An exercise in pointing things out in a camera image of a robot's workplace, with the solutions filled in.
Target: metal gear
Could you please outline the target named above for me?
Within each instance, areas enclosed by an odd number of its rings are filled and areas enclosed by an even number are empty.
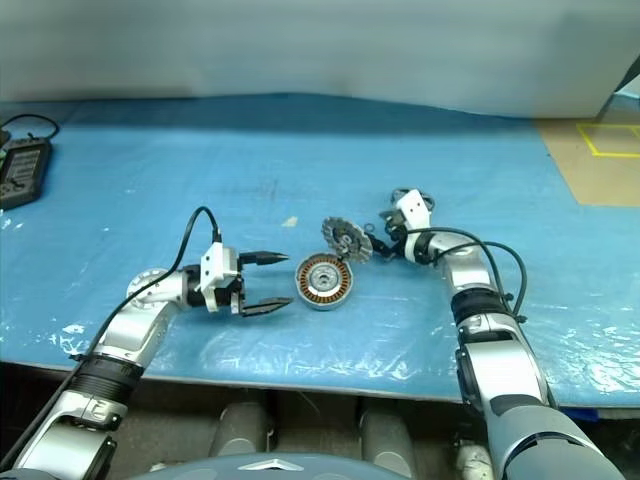
[[[368,262],[373,253],[371,240],[358,225],[344,218],[328,217],[322,222],[322,234],[329,247],[343,260]]]

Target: robotic arm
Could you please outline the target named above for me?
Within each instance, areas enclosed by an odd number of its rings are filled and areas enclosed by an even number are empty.
[[[495,478],[623,480],[573,421],[552,408],[549,388],[518,317],[469,236],[430,226],[433,200],[397,190],[385,229],[397,243],[379,251],[419,264],[442,259],[458,330],[463,401],[484,416]]]
[[[152,284],[124,304],[20,452],[14,470],[2,478],[93,480],[101,478],[116,449],[110,432],[127,414],[127,403],[140,377],[158,350],[171,319],[184,309],[205,306],[217,312],[228,306],[243,316],[273,312],[291,302],[271,298],[245,305],[244,265],[286,260],[280,253],[234,249],[214,239],[199,265],[166,275],[152,269],[137,275],[127,297]],[[37,471],[36,477],[27,472]]]

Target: cardboard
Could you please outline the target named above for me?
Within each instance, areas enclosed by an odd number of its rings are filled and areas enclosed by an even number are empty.
[[[580,204],[640,207],[639,105],[616,104],[596,119],[536,123]]]

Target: black cable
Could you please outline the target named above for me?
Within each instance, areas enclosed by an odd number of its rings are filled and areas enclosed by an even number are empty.
[[[78,363],[76,364],[74,369],[62,381],[62,383],[57,388],[57,390],[53,393],[51,398],[49,398],[45,406],[42,407],[42,409],[38,412],[35,418],[31,421],[29,426],[27,426],[27,428],[24,430],[24,432],[22,432],[18,440],[16,440],[16,442],[13,444],[11,449],[3,457],[2,462],[0,463],[0,472],[9,470],[12,467],[13,462],[15,461],[15,457],[22,451],[22,449],[24,448],[26,443],[29,441],[31,436],[35,433],[35,430],[44,421],[45,417],[49,414],[49,412],[51,411],[55,403],[60,398],[60,395],[62,395],[62,392],[64,392],[67,389],[67,387],[69,386],[69,384],[71,383],[75,375],[83,366],[86,359],[91,355],[93,350],[96,348],[96,346],[100,342],[100,339],[102,338],[104,333],[107,331],[107,328],[109,328],[111,321],[115,318],[118,312],[120,312],[120,310],[122,310],[135,297],[140,295],[142,292],[144,292],[148,288],[154,286],[155,284],[160,283],[162,280],[167,278],[169,275],[171,275],[178,269],[178,267],[180,266],[180,262],[182,262],[182,257],[184,256],[184,252],[187,249],[187,244],[189,243],[189,238],[191,237],[191,231],[193,230],[193,226],[196,222],[196,219],[202,212],[205,212],[207,214],[207,216],[209,217],[209,221],[211,222],[212,241],[222,240],[222,237],[220,235],[220,230],[218,229],[218,223],[216,222],[215,217],[213,216],[213,213],[211,213],[211,210],[209,210],[207,207],[204,207],[204,206],[198,207],[191,214],[191,218],[189,218],[189,221],[187,222],[187,226],[185,227],[184,234],[182,235],[182,241],[180,242],[180,248],[178,249],[178,254],[176,255],[176,259],[174,260],[169,270],[167,270],[165,273],[163,273],[158,278],[153,280],[151,283],[144,285],[143,287],[140,287],[138,290],[136,290],[127,298],[125,298],[122,302],[120,302],[120,304],[116,308],[113,309],[113,311],[105,319],[105,321],[100,326],[100,329],[93,337],[93,340],[89,344],[89,348],[87,348],[86,353],[82,355],[80,358],[78,358]]]
[[[496,282],[496,289],[498,290],[498,294],[500,295],[500,299],[502,300],[502,304],[505,308],[511,312],[511,307],[507,303],[507,295],[504,291],[504,287],[502,285],[502,277],[500,277],[500,271],[498,270],[498,264],[496,263],[491,250],[489,247],[480,240],[480,238],[476,237],[474,234],[469,233],[465,230],[460,230],[459,228],[449,228],[449,227],[428,227],[428,228],[416,228],[414,230],[408,230],[407,234],[412,233],[455,233],[457,235],[462,235],[463,237],[467,237],[473,242],[475,242],[484,252],[487,260],[489,260],[489,264],[491,265],[491,271],[493,272],[493,279]]]
[[[510,246],[505,245],[504,243],[498,243],[498,242],[484,242],[484,244],[487,245],[488,247],[496,247],[506,251],[507,253],[509,253],[509,255],[513,257],[513,259],[518,264],[518,269],[520,270],[520,288],[518,290],[518,296],[516,297],[516,303],[513,307],[513,312],[512,312],[514,315],[517,316],[518,313],[520,312],[520,308],[522,307],[522,302],[524,301],[524,296],[527,292],[527,283],[528,283],[527,267],[525,266],[524,261],[522,260],[522,257],[520,257],[518,252],[516,252]],[[469,242],[469,243],[463,243],[462,245],[452,247],[448,250],[438,253],[435,257],[433,257],[430,263],[434,263],[434,264],[438,263],[438,260],[440,260],[445,255],[448,255],[449,253],[453,253],[457,250],[462,250],[463,248],[467,248],[467,247],[475,247],[478,245],[479,244],[477,242]]]
[[[39,118],[40,120],[44,120],[45,122],[50,123],[53,126],[53,132],[51,132],[49,135],[44,137],[44,138],[46,138],[48,140],[51,140],[60,131],[60,125],[58,125],[58,123],[55,120],[53,120],[53,119],[51,119],[49,117],[45,117],[44,115],[38,115],[37,113],[21,113],[20,115],[14,115],[9,120],[7,120],[2,125],[0,125],[0,128],[4,128],[7,125],[9,125],[11,122],[13,122],[15,120],[19,120],[20,118]]]

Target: blue plastic sheet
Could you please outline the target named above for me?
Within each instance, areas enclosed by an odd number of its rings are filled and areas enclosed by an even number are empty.
[[[524,330],[560,403],[640,405],[640,209],[578,205],[528,121],[303,95],[2,110],[63,124],[43,197],[0,217],[2,360],[69,367],[131,278],[172,262],[200,204],[225,243],[291,256],[247,267],[252,301],[295,295],[298,262],[327,251],[324,217],[373,222],[383,236],[391,190],[416,186],[438,202],[434,225],[508,243],[526,261]],[[185,262],[207,246],[198,223]],[[515,292],[517,268],[498,258]],[[296,301],[248,319],[182,314],[148,373],[459,399],[439,273],[381,260],[353,270],[335,311]]]

